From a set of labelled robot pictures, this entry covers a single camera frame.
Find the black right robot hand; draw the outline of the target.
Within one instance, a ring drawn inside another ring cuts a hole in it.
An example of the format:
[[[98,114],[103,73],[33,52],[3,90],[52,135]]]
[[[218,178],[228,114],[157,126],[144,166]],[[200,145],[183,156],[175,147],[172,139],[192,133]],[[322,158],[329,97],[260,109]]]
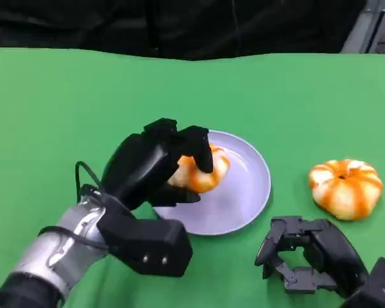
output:
[[[291,268],[278,254],[298,247],[304,249],[309,265]],[[263,279],[279,274],[288,293],[314,294],[326,289],[347,298],[369,277],[358,252],[335,224],[301,216],[271,219],[254,264],[262,266]]]

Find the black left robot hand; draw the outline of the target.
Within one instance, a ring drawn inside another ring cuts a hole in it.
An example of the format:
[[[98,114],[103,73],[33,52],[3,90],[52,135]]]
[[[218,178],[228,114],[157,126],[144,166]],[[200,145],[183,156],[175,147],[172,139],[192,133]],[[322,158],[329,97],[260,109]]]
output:
[[[182,156],[191,157],[204,173],[213,171],[208,129],[188,126],[178,130],[177,121],[162,118],[147,124],[141,133],[129,135],[110,157],[101,178],[103,190],[129,210],[144,202],[153,207],[196,203],[200,195],[168,180]]]

